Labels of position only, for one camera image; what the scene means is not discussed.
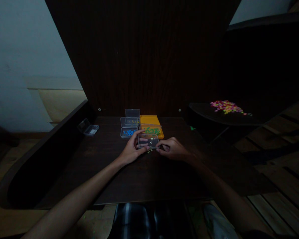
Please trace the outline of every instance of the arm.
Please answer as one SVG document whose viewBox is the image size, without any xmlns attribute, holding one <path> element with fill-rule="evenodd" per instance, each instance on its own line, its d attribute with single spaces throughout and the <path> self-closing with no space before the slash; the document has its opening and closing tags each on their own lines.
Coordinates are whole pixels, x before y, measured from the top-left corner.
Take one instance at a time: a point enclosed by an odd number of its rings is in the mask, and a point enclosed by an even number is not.
<svg viewBox="0 0 299 239">
<path fill-rule="evenodd" d="M 145 130 L 136 131 L 128 141 L 120 156 L 91 179 L 74 189 L 41 220 L 34 225 L 23 238 L 62 238 L 80 219 L 88 206 L 108 181 L 125 165 L 133 162 L 146 152 L 149 147 L 144 144 L 138 149 L 137 135 Z"/>
<path fill-rule="evenodd" d="M 163 145 L 164 149 L 157 149 L 161 155 L 185 161 L 197 171 L 218 206 L 239 232 L 258 230 L 273 236 L 249 205 L 195 155 L 188 152 L 176 138 L 161 140 L 157 146 L 159 145 Z"/>
</svg>

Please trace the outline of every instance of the pink beads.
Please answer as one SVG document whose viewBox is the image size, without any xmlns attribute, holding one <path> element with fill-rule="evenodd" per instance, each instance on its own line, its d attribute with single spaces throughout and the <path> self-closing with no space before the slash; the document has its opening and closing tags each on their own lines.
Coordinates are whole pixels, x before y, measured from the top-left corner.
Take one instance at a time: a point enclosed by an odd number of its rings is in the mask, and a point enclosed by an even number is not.
<svg viewBox="0 0 299 239">
<path fill-rule="evenodd" d="M 215 110 L 215 112 L 217 111 L 224 111 L 225 115 L 232 112 L 232 113 L 242 113 L 243 115 L 247 115 L 247 113 L 244 113 L 242 108 L 238 107 L 235 103 L 230 102 L 228 100 L 224 100 L 224 101 L 214 101 L 211 102 L 210 105 L 212 107 L 216 107 L 217 110 Z"/>
</svg>

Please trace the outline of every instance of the small table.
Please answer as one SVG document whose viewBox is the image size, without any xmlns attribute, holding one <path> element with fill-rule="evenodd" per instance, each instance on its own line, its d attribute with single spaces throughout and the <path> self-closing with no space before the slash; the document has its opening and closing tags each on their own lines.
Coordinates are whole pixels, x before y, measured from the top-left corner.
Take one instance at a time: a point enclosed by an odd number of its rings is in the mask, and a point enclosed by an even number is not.
<svg viewBox="0 0 299 239">
<path fill-rule="evenodd" d="M 241 196 L 275 191 L 237 149 L 222 139 L 208 146 L 196 130 L 191 131 L 183 118 L 159 118 L 159 121 L 165 139 L 176 137 Z M 97 117 L 92 122 L 100 126 L 99 131 L 93 137 L 82 137 L 50 187 L 42 184 L 46 193 L 42 194 L 34 208 L 52 208 L 120 155 L 128 141 L 120 137 L 120 118 Z M 13 187 L 21 189 L 24 185 L 14 182 Z M 14 191 L 13 196 L 17 197 L 17 190 Z M 211 196 L 193 168 L 184 162 L 168 160 L 153 150 L 124 167 L 105 186 L 94 205 L 172 199 L 209 200 Z"/>
</svg>

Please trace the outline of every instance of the blue beads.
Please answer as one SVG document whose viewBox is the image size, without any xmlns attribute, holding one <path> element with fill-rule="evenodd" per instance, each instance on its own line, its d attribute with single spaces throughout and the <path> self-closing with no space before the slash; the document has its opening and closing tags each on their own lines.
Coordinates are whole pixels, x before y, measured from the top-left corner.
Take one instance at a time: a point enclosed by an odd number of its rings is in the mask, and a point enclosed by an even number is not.
<svg viewBox="0 0 299 239">
<path fill-rule="evenodd" d="M 134 134 L 135 131 L 136 131 L 136 129 L 135 129 L 135 130 L 127 130 L 127 131 L 123 131 L 123 133 L 124 133 L 124 134 L 127 134 L 127 135 L 129 135 L 129 136 L 132 136 L 132 135 Z"/>
</svg>

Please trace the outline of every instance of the clear plastic box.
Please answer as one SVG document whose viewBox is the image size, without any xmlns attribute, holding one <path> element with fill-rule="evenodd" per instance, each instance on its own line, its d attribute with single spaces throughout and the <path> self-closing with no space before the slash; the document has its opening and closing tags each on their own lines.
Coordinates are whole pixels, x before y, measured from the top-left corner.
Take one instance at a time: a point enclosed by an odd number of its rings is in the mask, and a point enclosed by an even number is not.
<svg viewBox="0 0 299 239">
<path fill-rule="evenodd" d="M 124 133 L 128 130 L 131 130 L 131 131 L 136 130 L 137 131 L 137 127 L 123 127 L 123 128 L 121 128 L 121 138 L 130 138 L 130 137 L 132 137 L 131 135 L 128 135 L 127 133 Z"/>
<path fill-rule="evenodd" d="M 139 125 L 140 125 L 139 118 L 127 118 L 127 117 L 121 118 L 122 127 L 138 127 Z"/>
<path fill-rule="evenodd" d="M 145 130 L 145 134 L 156 134 L 159 139 L 164 138 L 162 126 L 158 124 L 141 124 L 140 129 Z"/>
<path fill-rule="evenodd" d="M 159 142 L 158 136 L 156 134 L 139 134 L 138 143 L 139 148 L 149 146 L 151 149 L 159 148 L 156 147 L 156 144 Z"/>
<path fill-rule="evenodd" d="M 77 128 L 81 133 L 83 133 L 86 136 L 94 136 L 100 127 L 95 124 L 90 124 L 88 119 L 84 119 L 81 123 L 79 123 Z"/>
<path fill-rule="evenodd" d="M 140 113 L 139 109 L 125 109 L 125 117 L 121 118 L 121 138 L 130 138 L 131 135 L 125 134 L 128 130 L 138 130 L 140 125 Z"/>
</svg>

